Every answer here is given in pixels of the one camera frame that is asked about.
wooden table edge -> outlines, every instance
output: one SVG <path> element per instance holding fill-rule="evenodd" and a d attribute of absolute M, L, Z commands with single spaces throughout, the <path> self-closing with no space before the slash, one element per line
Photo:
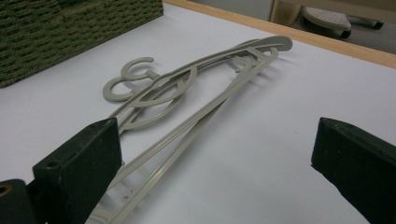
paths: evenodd
<path fill-rule="evenodd" d="M 226 21 L 232 21 L 238 24 L 246 25 L 251 28 L 263 30 L 275 35 L 286 35 L 294 40 L 304 42 L 322 49 L 341 53 L 353 58 L 358 58 L 370 63 L 381 64 L 386 67 L 396 68 L 396 54 L 387 53 L 377 49 L 350 44 L 329 37 L 311 34 L 305 31 L 296 30 L 287 26 L 262 21 L 248 16 L 240 15 L 223 9 L 209 7 L 202 4 L 186 0 L 163 0 L 165 3 L 183 7 L 188 10 L 217 17 Z"/>

gray floor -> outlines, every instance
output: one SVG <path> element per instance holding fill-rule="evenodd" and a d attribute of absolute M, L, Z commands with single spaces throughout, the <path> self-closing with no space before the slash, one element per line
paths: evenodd
<path fill-rule="evenodd" d="M 337 33 L 333 30 L 319 27 L 313 23 L 305 24 L 302 15 L 290 27 L 317 35 L 340 39 L 370 49 L 379 49 L 396 54 L 396 24 L 385 22 L 381 29 L 376 30 L 373 28 L 373 23 L 353 17 L 347 18 L 352 25 L 352 34 L 346 39 L 340 38 L 339 32 Z"/>

white table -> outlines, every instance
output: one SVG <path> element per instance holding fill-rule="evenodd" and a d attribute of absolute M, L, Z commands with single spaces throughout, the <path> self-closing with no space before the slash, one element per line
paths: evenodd
<path fill-rule="evenodd" d="M 103 45 L 0 89 L 0 179 L 31 168 L 118 104 L 102 87 L 128 61 L 153 56 L 160 74 L 271 34 L 179 7 Z M 121 139 L 131 160 L 213 98 L 235 76 L 200 74 L 164 122 Z M 396 70 L 294 42 L 230 98 L 205 132 L 125 223 L 367 223 L 310 157 L 320 117 L 340 119 L 396 145 Z M 126 180 L 135 187 L 163 155 Z"/>

gray object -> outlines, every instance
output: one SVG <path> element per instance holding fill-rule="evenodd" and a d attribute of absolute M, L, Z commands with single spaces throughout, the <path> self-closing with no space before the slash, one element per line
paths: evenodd
<path fill-rule="evenodd" d="M 343 13 L 332 12 L 313 7 L 304 7 L 304 17 L 312 23 L 335 31 L 342 31 L 341 37 L 348 38 L 351 25 Z"/>
<path fill-rule="evenodd" d="M 95 208 L 91 214 L 91 218 L 103 223 L 121 223 L 159 181 L 166 170 L 177 160 L 181 153 L 193 141 L 195 136 L 205 127 L 227 98 L 238 91 L 248 81 L 259 74 L 262 69 L 276 59 L 277 52 L 279 50 L 289 50 L 291 47 L 291 40 L 285 36 L 272 36 L 260 40 L 251 40 L 234 48 L 224 50 L 186 64 L 177 70 L 162 76 L 151 70 L 148 70 L 145 74 L 141 75 L 129 74 L 128 71 L 132 65 L 142 62 L 152 62 L 152 58 L 140 58 L 125 64 L 121 69 L 121 76 L 110 80 L 104 86 L 103 90 L 103 94 L 107 100 L 126 100 L 121 107 L 110 115 L 111 118 L 119 119 L 120 134 L 127 130 L 150 125 L 163 118 L 167 113 L 175 108 L 182 94 L 187 91 L 193 81 L 197 78 L 199 70 L 208 67 L 209 65 L 228 60 L 241 63 L 243 67 L 241 69 L 237 69 L 236 72 L 238 75 L 236 78 L 215 99 L 199 109 L 196 113 L 179 124 L 174 130 L 166 134 L 139 156 L 121 167 L 114 180 L 110 183 L 108 189 L 112 189 L 152 156 L 190 129 L 178 143 L 174 151 L 163 161 L 163 164 L 154 171 L 146 183 L 136 193 L 132 193 L 128 190 L 128 192 L 124 194 L 127 201 L 118 212 L 113 214 L 107 210 Z M 124 81 L 135 81 L 143 78 L 149 78 L 152 80 L 151 84 L 143 90 L 134 89 L 124 94 L 115 94 L 112 92 L 112 88 L 118 83 Z M 177 91 L 161 97 L 163 93 L 173 87 L 177 87 Z M 166 102 L 171 102 L 171 104 L 169 104 L 165 110 L 157 116 L 142 121 L 134 121 L 145 108 Z"/>

woven texture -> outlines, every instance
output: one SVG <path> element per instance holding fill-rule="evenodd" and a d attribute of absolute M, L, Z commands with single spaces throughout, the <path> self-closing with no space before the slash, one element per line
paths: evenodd
<path fill-rule="evenodd" d="M 0 87 L 162 14 L 162 0 L 0 1 Z"/>

